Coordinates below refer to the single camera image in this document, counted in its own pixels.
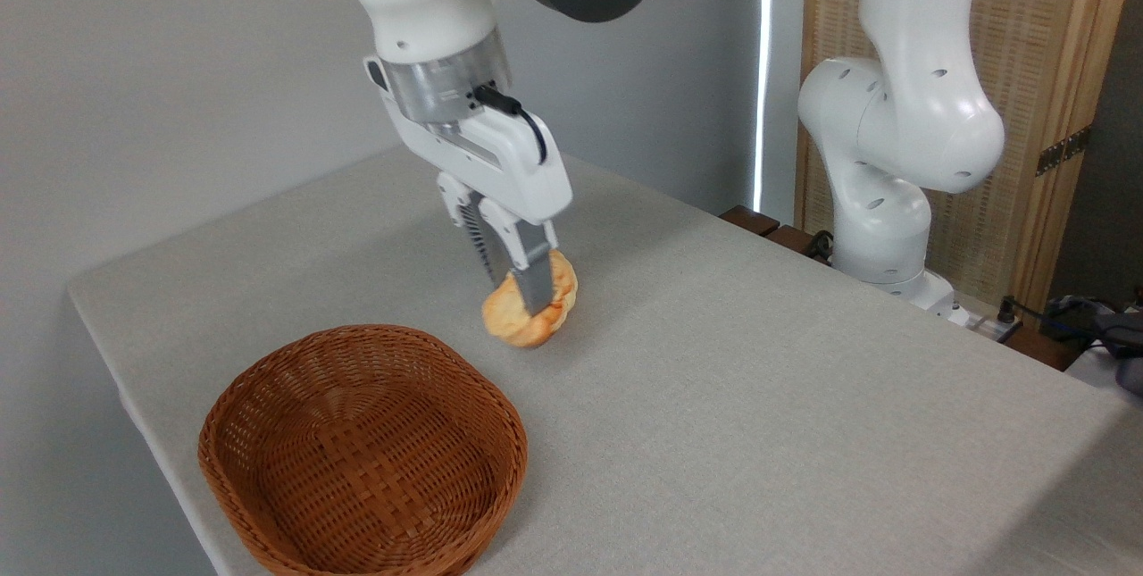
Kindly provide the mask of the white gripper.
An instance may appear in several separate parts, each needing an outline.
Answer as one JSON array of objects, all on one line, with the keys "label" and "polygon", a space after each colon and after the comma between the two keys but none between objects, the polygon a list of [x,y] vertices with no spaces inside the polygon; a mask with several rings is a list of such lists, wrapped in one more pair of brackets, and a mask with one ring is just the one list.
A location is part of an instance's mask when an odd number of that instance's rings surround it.
[{"label": "white gripper", "polygon": [[446,213],[490,282],[514,279],[527,314],[538,315],[555,295],[551,219],[572,205],[572,183],[547,126],[495,82],[461,94],[466,119],[419,125],[397,105],[383,61],[367,56],[363,66],[403,144],[441,170],[435,185]]}]

